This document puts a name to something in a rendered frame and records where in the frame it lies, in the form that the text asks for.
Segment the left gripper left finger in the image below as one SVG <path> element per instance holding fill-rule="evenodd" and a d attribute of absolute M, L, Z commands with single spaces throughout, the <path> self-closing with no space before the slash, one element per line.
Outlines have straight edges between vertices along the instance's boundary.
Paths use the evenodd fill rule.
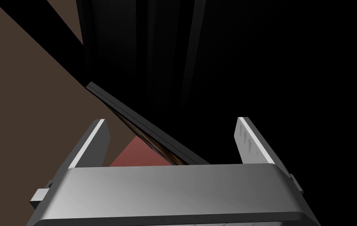
<path fill-rule="evenodd" d="M 103 165 L 110 134 L 105 119 L 95 119 L 83 134 L 69 156 L 69 168 L 101 167 Z"/>

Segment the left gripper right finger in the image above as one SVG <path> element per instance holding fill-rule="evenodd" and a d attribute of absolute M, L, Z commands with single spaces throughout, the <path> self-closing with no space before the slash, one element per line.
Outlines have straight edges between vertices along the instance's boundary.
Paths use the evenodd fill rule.
<path fill-rule="evenodd" d="M 283 162 L 249 117 L 238 117 L 234 140 L 243 164 L 275 164 L 287 176 L 290 176 Z"/>

